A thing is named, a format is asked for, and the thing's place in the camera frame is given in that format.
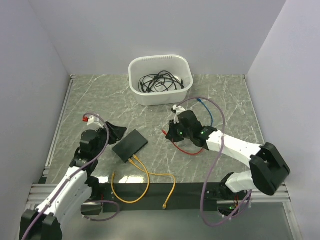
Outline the black network switch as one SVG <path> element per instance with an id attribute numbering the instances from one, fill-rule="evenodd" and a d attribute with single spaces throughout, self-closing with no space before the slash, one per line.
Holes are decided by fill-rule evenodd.
<path id="1" fill-rule="evenodd" d="M 127 163 L 133 155 L 136 155 L 147 144 L 148 140 L 135 129 L 115 145 L 112 150 L 124 163 Z"/>

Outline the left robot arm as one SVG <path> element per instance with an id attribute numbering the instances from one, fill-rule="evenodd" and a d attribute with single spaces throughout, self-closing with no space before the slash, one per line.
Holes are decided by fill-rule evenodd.
<path id="1" fill-rule="evenodd" d="M 106 146 L 120 141 L 126 131 L 126 127 L 105 122 L 99 129 L 81 134 L 79 147 L 61 182 L 40 205 L 22 215 L 19 239 L 61 240 L 66 224 L 84 203 L 94 205 L 95 215 L 100 213 L 106 201 L 99 179 L 92 173 Z"/>

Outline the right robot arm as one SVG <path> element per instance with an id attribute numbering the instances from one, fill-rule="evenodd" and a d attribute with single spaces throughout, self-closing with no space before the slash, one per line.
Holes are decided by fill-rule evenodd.
<path id="1" fill-rule="evenodd" d="M 249 168 L 223 179 L 220 195 L 224 199 L 230 200 L 241 191 L 253 189 L 272 196 L 289 176 L 289 166 L 272 143 L 249 143 L 225 135 L 214 127 L 203 126 L 191 110 L 176 105 L 171 110 L 175 116 L 169 122 L 167 140 L 178 143 L 188 139 L 197 147 L 221 152 Z"/>

